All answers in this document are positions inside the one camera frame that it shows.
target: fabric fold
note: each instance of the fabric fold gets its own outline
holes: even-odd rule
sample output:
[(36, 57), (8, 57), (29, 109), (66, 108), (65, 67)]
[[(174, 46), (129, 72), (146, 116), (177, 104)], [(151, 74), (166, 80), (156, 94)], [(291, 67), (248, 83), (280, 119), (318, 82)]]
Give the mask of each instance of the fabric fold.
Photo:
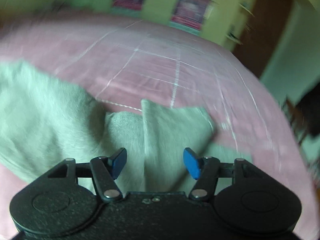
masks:
[[(78, 85), (23, 61), (0, 63), (0, 102), (0, 162), (26, 182), (65, 158), (84, 163), (125, 147), (127, 164), (116, 180), (123, 193), (190, 188), (183, 149), (201, 156), (215, 130), (198, 107), (144, 99), (142, 116), (108, 113)], [(92, 183), (83, 186), (93, 190)]]

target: metal pin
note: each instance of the metal pin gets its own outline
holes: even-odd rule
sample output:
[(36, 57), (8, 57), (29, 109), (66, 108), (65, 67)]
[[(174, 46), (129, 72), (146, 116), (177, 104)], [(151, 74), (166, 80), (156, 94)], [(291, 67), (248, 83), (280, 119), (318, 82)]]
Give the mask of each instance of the metal pin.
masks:
[(195, 189), (191, 192), (191, 194), (195, 197), (195, 198), (201, 198), (201, 197), (205, 197), (208, 193), (206, 190), (204, 189)]
[(149, 198), (144, 198), (144, 199), (142, 200), (142, 203), (144, 203), (144, 204), (150, 204), (150, 203), (151, 203), (151, 199), (149, 199)]
[(109, 190), (106, 190), (103, 194), (107, 198), (116, 198), (116, 197), (119, 197), (120, 192), (115, 189), (109, 189)]
[(153, 202), (159, 202), (161, 199), (159, 197), (154, 197), (153, 199), (151, 199)]

